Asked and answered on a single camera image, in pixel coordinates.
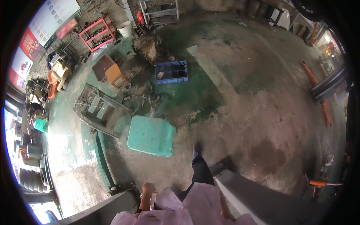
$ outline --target teal plastic bin lid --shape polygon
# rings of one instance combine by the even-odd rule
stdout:
[[[35,129],[40,130],[43,133],[46,133],[47,126],[48,126],[48,123],[46,122],[46,120],[42,120],[39,118],[35,119],[35,123],[34,123]]]
[[[163,119],[134,116],[127,145],[132,150],[169,157],[175,132],[176,128]]]

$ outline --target red metal shelf cart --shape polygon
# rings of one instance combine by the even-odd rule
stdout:
[[[99,25],[103,26],[90,33],[90,29],[95,29],[99,27]],[[106,43],[115,40],[115,32],[116,29],[112,25],[111,18],[109,14],[106,13],[104,17],[100,17],[99,19],[87,24],[84,30],[79,34],[79,36],[85,43],[85,45],[89,48],[89,50],[93,52],[101,46],[105,45]]]

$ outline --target beige office chair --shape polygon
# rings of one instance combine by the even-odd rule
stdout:
[[[66,78],[71,74],[70,67],[67,67],[64,61],[61,59],[57,60],[54,65],[51,67],[51,75],[53,78],[58,80],[57,90],[61,91]]]

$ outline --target shoe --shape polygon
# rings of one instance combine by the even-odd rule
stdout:
[[[193,149],[193,159],[197,156],[201,156],[202,153],[202,145],[200,143],[196,143]]]

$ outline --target pink shirt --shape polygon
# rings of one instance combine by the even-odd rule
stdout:
[[[143,211],[138,219],[127,211],[120,212],[111,225],[256,225],[250,214],[243,214],[235,222],[223,218],[219,189],[210,184],[194,183],[183,202],[166,188],[156,196],[156,205],[163,210]]]

